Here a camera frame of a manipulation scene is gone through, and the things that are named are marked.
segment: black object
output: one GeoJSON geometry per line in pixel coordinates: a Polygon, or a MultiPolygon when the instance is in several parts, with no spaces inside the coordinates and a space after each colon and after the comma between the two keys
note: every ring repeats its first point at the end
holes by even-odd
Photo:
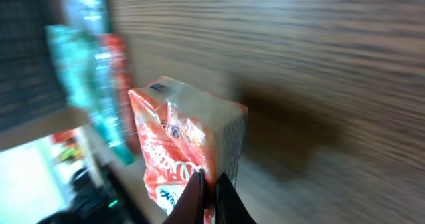
{"type": "MultiPolygon", "coordinates": [[[[205,185],[202,171],[194,173],[180,196],[174,210],[163,224],[201,224],[204,223],[204,209],[209,204],[211,193],[205,185]]],[[[224,173],[216,186],[215,199],[216,224],[256,224],[240,200],[236,190],[224,173]]]]}

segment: snack packet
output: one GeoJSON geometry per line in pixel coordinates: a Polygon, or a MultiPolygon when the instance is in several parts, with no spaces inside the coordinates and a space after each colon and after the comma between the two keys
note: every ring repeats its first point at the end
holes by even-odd
{"type": "MultiPolygon", "coordinates": [[[[211,191],[222,173],[236,185],[247,107],[165,76],[129,96],[147,167],[144,182],[168,215],[200,169],[211,191]]],[[[209,207],[205,223],[213,217],[209,207]]]]}

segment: wooden table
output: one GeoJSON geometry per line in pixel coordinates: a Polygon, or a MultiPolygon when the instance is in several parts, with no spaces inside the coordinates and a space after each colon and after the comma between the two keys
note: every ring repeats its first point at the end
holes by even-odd
{"type": "Polygon", "coordinates": [[[138,86],[167,75],[250,108],[237,191],[257,222],[425,223],[425,0],[112,12],[138,86]]]}

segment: crumpled plastic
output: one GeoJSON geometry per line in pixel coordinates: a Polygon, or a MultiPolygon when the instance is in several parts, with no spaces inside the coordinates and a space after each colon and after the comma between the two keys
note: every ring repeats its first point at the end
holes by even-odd
{"type": "MultiPolygon", "coordinates": [[[[236,185],[247,107],[165,76],[129,95],[147,167],[145,186],[168,215],[200,169],[212,195],[222,173],[236,185]]],[[[213,222],[213,206],[204,218],[213,222]]]]}

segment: wooden surface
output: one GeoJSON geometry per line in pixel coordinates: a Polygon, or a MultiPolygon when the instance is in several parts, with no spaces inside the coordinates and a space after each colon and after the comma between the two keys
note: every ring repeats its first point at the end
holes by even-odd
{"type": "Polygon", "coordinates": [[[112,3],[138,86],[249,107],[237,191],[257,222],[425,223],[425,0],[112,3]]]}

